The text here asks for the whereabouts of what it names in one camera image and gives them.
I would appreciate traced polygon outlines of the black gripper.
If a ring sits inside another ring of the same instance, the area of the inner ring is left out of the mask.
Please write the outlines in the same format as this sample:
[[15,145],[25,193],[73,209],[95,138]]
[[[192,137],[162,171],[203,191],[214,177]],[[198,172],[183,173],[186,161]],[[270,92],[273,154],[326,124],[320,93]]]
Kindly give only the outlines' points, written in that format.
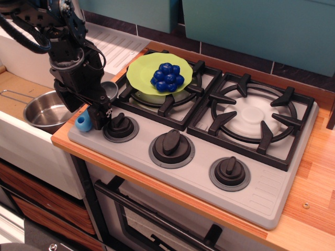
[[101,86],[105,62],[97,48],[75,48],[72,51],[50,51],[50,73],[54,89],[65,107],[75,112],[84,104],[95,130],[101,130],[111,120],[113,109]]

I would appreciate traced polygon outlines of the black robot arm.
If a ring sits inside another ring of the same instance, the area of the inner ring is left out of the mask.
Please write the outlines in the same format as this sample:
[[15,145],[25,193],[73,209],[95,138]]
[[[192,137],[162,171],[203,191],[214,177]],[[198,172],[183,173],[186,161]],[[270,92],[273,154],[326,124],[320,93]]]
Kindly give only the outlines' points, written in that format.
[[71,112],[87,104],[101,130],[112,112],[102,87],[106,59],[87,40],[85,23],[77,1],[1,1],[1,27],[28,50],[48,54],[59,98]]

